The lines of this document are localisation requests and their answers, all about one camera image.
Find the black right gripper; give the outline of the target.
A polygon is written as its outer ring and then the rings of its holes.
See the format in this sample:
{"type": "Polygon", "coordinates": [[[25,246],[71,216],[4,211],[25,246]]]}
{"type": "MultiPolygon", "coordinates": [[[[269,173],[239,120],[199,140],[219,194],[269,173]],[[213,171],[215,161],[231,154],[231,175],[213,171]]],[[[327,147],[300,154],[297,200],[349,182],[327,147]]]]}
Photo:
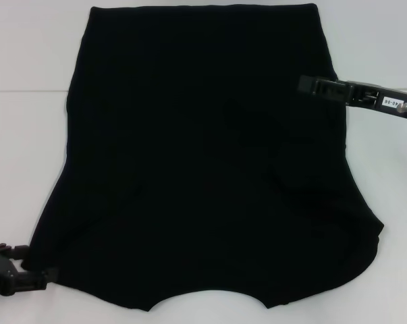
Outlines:
{"type": "Polygon", "coordinates": [[[362,82],[330,80],[302,75],[298,92],[330,101],[346,102],[346,106],[359,107],[407,119],[407,111],[398,106],[407,103],[407,92],[362,82]]]}

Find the black shirt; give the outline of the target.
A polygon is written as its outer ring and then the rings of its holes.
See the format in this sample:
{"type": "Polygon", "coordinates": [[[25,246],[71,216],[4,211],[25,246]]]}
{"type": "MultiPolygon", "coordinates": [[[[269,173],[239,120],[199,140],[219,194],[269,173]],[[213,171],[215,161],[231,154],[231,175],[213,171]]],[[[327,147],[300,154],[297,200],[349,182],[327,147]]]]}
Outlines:
{"type": "Polygon", "coordinates": [[[316,5],[91,9],[66,162],[22,266],[126,308],[203,290],[266,307],[338,288],[383,224],[346,161],[316,5]]]}

